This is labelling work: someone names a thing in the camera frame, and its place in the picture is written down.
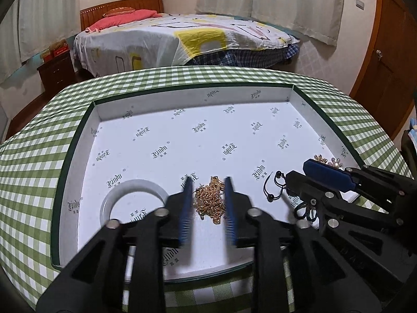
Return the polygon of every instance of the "white jade bangle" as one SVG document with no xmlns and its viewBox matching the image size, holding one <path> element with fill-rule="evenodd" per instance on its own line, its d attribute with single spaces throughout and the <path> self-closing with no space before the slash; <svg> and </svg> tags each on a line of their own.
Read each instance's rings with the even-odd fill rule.
<svg viewBox="0 0 417 313">
<path fill-rule="evenodd" d="M 146 192 L 152 194 L 162 201 L 165 205 L 165 201 L 168 198 L 168 193 L 158 186 L 157 184 L 148 180 L 129 180 L 122 182 L 115 186 L 109 194 L 104 198 L 100 208 L 100 225 L 103 227 L 107 221 L 110 220 L 110 213 L 115 203 L 119 201 L 123 196 L 134 192 Z"/>
</svg>

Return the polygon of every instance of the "door frame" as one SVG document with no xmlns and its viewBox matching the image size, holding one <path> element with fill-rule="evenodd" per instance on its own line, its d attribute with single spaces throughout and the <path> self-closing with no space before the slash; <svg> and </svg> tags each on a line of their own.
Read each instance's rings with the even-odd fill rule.
<svg viewBox="0 0 417 313">
<path fill-rule="evenodd" d="M 375 9 L 375 19 L 374 19 L 374 27 L 372 28 L 371 39 L 369 41 L 368 49 L 365 54 L 365 58 L 359 71 L 359 74 L 356 78 L 355 84 L 353 85 L 352 90 L 349 93 L 349 96 L 353 99 L 359 89 L 360 84 L 365 76 L 366 70 L 368 69 L 369 63 L 371 62 L 372 53 L 375 49 L 375 44 L 377 42 L 378 31 L 379 31 L 379 24 L 381 22 L 381 14 L 382 14 L 382 0 L 377 0 L 377 6 Z"/>
</svg>

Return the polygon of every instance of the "tablecloth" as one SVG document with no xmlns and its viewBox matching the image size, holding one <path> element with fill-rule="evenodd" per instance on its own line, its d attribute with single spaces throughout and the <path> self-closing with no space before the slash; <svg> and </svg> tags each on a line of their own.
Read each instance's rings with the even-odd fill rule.
<svg viewBox="0 0 417 313">
<path fill-rule="evenodd" d="M 366 164 L 411 176 L 399 151 L 374 118 L 322 80 L 273 70 L 200 66 L 133 71 L 69 86 L 0 146 L 0 263 L 33 307 L 58 274 L 51 266 L 50 253 L 54 195 L 71 139 L 91 102 L 140 89 L 230 82 L 297 86 L 338 126 Z M 366 200 L 361 204 L 374 207 Z M 209 284 L 184 284 L 175 291 L 168 286 L 167 311 L 246 311 L 250 306 L 251 273 L 243 270 L 231 276 L 212 279 Z M 289 283 L 290 306 L 291 288 Z"/>
</svg>

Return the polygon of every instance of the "blue gripper pad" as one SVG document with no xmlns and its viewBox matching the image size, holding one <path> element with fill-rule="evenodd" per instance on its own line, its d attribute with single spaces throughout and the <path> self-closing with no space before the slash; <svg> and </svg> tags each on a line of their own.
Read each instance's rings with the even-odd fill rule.
<svg viewBox="0 0 417 313">
<path fill-rule="evenodd" d="M 304 162 L 303 171 L 309 178 L 343 193 L 354 191 L 356 188 L 356 184 L 352 181 L 348 172 L 333 168 L 313 159 Z"/>
</svg>

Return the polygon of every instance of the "wooden headboard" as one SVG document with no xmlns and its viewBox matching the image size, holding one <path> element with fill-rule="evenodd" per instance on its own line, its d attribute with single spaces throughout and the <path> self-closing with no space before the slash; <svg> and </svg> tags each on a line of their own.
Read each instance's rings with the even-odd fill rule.
<svg viewBox="0 0 417 313">
<path fill-rule="evenodd" d="M 103 18 L 105 12 L 118 7 L 132 7 L 136 10 L 150 9 L 156 10 L 158 13 L 163 13 L 162 0 L 119 0 L 108 2 L 80 11 L 81 30 L 85 30 L 87 27 Z"/>
</svg>

